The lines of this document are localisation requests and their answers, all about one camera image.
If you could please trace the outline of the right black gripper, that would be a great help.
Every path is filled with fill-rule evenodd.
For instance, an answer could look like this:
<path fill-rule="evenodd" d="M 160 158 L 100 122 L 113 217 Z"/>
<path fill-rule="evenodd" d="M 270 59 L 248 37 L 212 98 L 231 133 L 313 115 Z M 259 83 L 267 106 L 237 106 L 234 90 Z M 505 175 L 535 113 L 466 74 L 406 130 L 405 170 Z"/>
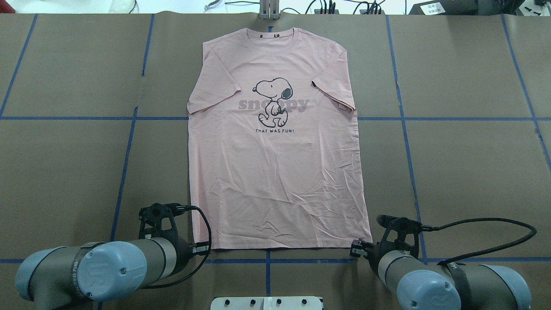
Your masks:
<path fill-rule="evenodd" d="M 387 253 L 387 242 L 366 242 L 364 239 L 355 239 L 350 246 L 351 257 L 366 257 L 374 273 L 378 272 L 379 264 Z"/>

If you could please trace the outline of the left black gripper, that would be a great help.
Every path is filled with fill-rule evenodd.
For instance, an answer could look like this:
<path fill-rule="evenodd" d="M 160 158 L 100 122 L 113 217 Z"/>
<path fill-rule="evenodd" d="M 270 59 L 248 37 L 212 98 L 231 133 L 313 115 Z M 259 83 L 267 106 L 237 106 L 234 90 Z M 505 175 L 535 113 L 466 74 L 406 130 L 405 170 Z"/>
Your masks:
<path fill-rule="evenodd" d="M 174 241 L 176 252 L 175 270 L 183 270 L 195 254 L 209 254 L 210 243 L 192 243 L 190 245 L 185 239 L 177 237 Z"/>

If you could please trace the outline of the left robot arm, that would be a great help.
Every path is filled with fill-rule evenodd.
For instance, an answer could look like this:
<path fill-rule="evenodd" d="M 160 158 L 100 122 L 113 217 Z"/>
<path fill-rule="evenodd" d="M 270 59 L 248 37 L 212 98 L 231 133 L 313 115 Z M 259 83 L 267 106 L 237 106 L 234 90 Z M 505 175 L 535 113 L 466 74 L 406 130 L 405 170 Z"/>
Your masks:
<path fill-rule="evenodd" d="M 36 310 L 90 310 L 94 302 L 127 298 L 185 269 L 196 255 L 207 258 L 209 242 L 187 243 L 153 237 L 124 242 L 89 242 L 46 249 L 22 261 L 15 288 Z"/>

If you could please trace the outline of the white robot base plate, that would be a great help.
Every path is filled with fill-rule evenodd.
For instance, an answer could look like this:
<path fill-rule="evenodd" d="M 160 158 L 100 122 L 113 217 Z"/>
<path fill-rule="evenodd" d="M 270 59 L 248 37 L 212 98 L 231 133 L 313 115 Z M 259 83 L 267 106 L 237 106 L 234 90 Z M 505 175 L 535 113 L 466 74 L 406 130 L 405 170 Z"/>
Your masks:
<path fill-rule="evenodd" d="M 323 310 L 323 298 L 316 296 L 259 296 L 215 298 L 211 310 Z"/>

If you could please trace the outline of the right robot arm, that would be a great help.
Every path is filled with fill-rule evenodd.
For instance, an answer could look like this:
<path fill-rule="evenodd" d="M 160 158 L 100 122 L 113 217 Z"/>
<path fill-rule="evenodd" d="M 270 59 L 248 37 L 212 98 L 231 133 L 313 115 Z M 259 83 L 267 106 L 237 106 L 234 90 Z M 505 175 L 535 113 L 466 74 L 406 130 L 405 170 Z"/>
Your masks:
<path fill-rule="evenodd" d="M 376 253 L 363 239 L 350 255 L 364 257 L 404 310 L 530 310 L 532 294 L 514 269 L 496 265 L 424 265 L 409 251 Z"/>

